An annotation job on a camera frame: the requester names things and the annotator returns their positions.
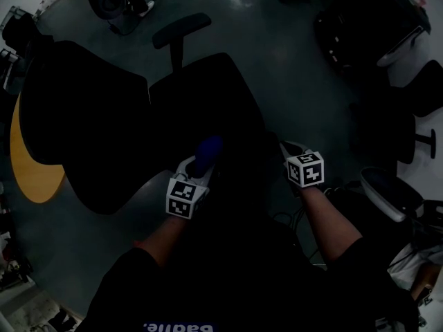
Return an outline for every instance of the power cord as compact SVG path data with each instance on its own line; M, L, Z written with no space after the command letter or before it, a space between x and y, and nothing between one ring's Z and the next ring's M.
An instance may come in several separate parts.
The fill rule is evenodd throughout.
M125 37L125 36L129 36L131 33L133 33L133 32L137 29L137 27L138 27L138 25L140 24L140 22L141 22L142 19L143 19L142 17L138 18L137 24L136 24L136 25L134 26L134 28L132 28L128 33L122 33L122 31L120 30L119 27L117 27L116 25L114 25L114 24L112 24L111 22L109 22L109 20L107 20L107 22L108 22L108 24L109 24L109 29L110 29L113 33L115 33L116 35L119 35L119 36Z

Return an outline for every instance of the black t-shirt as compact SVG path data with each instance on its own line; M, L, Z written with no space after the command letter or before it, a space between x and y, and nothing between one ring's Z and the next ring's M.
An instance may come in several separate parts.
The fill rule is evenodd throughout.
M373 331L397 289L364 239L325 272L270 219L224 229L191 230L164 269L140 248L124 254L78 332Z

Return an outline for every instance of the round wooden table top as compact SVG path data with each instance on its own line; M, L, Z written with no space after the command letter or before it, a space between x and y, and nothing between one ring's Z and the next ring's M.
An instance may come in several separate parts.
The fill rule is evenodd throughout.
M21 137L19 121L20 96L12 116L10 152L15 179L26 198L34 203L44 203L51 199L64 179L61 165L43 165L33 160Z

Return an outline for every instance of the yellow wood surface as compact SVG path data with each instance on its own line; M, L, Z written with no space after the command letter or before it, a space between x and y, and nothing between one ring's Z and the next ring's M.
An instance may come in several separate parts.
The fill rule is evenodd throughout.
M11 163L15 179L24 193L32 202L44 203L51 199L64 179L61 165L43 165L33 160L26 149L20 132L19 122L20 96L12 116L10 150Z

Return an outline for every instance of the person's right arm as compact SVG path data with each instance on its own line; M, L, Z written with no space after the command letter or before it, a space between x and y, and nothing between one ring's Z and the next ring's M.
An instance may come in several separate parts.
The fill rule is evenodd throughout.
M317 187L299 189L318 248L327 263L338 259L361 233Z

